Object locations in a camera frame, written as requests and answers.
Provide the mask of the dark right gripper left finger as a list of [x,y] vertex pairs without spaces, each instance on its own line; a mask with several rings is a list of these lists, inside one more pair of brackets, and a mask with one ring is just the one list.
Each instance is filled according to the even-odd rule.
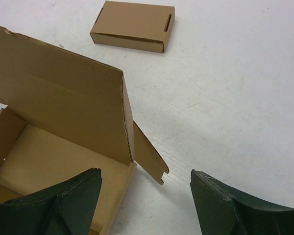
[[102,184],[90,168],[66,181],[0,203],[0,235],[87,235]]

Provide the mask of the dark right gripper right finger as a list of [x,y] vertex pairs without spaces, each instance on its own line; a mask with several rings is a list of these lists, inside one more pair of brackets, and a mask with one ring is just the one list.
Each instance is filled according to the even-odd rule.
[[294,208],[265,201],[194,169],[190,187],[204,235],[294,235]]

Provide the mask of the large cardboard box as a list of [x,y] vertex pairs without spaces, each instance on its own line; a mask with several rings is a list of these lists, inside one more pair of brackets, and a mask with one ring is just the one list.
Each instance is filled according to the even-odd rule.
[[102,184],[88,235],[107,235],[137,165],[169,168],[132,117],[122,70],[0,26],[0,203],[90,168]]

